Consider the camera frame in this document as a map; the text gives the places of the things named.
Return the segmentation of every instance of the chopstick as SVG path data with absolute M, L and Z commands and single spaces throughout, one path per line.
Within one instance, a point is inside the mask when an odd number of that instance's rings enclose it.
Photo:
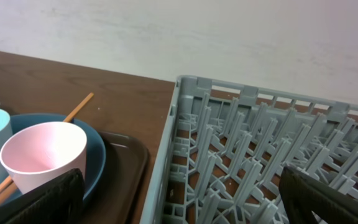
M 93 93 L 90 93 L 86 98 L 76 107 L 74 110 L 67 115 L 63 122 L 70 122 L 74 116 L 82 109 L 87 102 L 94 96 Z M 0 184 L 0 204 L 2 204 L 9 196 L 15 192 L 17 189 L 16 184 L 13 182 L 11 176 L 6 177 L 6 179 Z

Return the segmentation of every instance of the pink paper cup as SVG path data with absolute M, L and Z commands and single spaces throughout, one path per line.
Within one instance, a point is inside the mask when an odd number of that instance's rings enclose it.
M 0 162 L 22 194 L 74 168 L 85 180 L 86 134 L 71 123 L 37 124 L 5 142 Z

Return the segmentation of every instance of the brown tray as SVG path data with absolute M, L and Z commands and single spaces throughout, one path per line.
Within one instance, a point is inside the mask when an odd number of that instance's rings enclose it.
M 125 223 L 149 152 L 136 138 L 99 134 L 106 145 L 106 165 L 79 223 Z

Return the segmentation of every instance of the blue bowl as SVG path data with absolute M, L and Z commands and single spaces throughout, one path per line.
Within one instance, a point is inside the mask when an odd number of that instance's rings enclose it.
M 27 128 L 29 126 L 50 122 L 50 121 L 63 121 L 66 118 L 64 115 L 59 114 L 20 114 L 11 116 L 11 125 L 13 134 Z M 103 140 L 95 129 L 86 123 L 74 119 L 72 123 L 82 128 L 87 137 L 86 143 L 86 177 L 85 177 L 85 193 L 84 193 L 84 205 L 89 202 L 89 199 L 93 193 L 96 184 L 98 183 L 104 165 L 106 163 L 106 148 Z M 10 196 L 6 201 L 9 202 L 22 194 L 17 191 Z

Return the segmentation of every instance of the plastic dish rack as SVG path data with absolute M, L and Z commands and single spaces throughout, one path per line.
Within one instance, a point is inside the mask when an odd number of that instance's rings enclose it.
M 357 105 L 179 77 L 140 222 L 289 223 L 284 166 L 358 199 L 353 114 Z

